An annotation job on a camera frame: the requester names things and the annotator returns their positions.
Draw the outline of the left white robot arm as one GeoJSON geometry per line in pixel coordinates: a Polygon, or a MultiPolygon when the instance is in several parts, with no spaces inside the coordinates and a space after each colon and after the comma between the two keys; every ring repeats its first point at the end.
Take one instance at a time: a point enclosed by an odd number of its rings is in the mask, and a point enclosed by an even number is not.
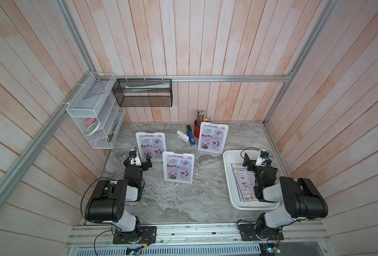
{"type": "Polygon", "coordinates": [[[110,224],[115,228],[114,244],[144,244],[147,240],[143,234],[141,222],[135,215],[125,209],[127,202],[142,199],[145,181],[143,172],[152,167],[151,158],[140,162],[136,157],[124,161],[126,167],[124,178],[117,181],[108,178],[97,179],[97,184],[86,204],[84,218],[98,224],[110,224]]]}

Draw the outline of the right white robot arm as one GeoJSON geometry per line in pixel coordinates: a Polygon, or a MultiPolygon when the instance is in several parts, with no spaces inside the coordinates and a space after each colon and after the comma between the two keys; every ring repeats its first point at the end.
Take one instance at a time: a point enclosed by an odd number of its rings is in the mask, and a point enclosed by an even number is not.
{"type": "Polygon", "coordinates": [[[261,151],[257,160],[252,160],[245,151],[240,155],[242,166],[255,177],[254,198],[279,203],[278,208],[259,215],[255,232],[260,240],[276,238],[283,227],[293,223],[328,215],[327,203],[310,179],[277,178],[278,169],[271,166],[266,151],[261,151]]]}

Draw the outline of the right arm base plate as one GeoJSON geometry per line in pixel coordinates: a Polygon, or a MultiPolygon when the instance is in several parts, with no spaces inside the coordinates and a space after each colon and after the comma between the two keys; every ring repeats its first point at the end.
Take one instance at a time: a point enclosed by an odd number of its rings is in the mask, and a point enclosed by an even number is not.
{"type": "Polygon", "coordinates": [[[267,241],[284,240],[281,229],[272,229],[258,224],[241,223],[237,224],[242,241],[267,241]]]}

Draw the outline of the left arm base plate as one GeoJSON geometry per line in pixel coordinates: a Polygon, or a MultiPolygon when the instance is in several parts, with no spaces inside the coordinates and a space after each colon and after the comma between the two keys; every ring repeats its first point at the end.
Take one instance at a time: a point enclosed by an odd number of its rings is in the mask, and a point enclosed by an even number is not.
{"type": "Polygon", "coordinates": [[[157,226],[136,227],[134,231],[115,230],[113,244],[150,245],[156,241],[157,226]]]}

